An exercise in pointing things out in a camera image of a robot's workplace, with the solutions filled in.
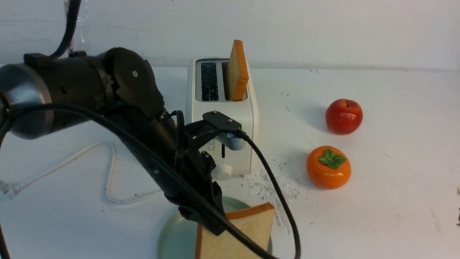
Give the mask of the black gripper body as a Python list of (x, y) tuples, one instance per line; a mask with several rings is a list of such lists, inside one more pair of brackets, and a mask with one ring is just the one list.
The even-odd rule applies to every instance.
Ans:
[(167, 153), (168, 170), (158, 169), (158, 185), (185, 219), (214, 235), (222, 234), (225, 212), (222, 190), (211, 179), (211, 171), (216, 167), (214, 160), (195, 146), (188, 146), (179, 157), (177, 153), (178, 150)]

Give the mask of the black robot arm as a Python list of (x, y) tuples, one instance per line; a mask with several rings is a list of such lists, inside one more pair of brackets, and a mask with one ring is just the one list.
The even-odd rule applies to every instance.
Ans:
[(181, 111), (169, 113), (151, 65), (128, 49), (63, 59), (26, 54), (1, 67), (1, 138), (37, 139), (92, 120), (120, 138), (185, 219), (215, 235), (231, 225), (211, 179), (215, 162), (200, 148), (226, 132), (224, 118), (206, 113), (185, 124)]

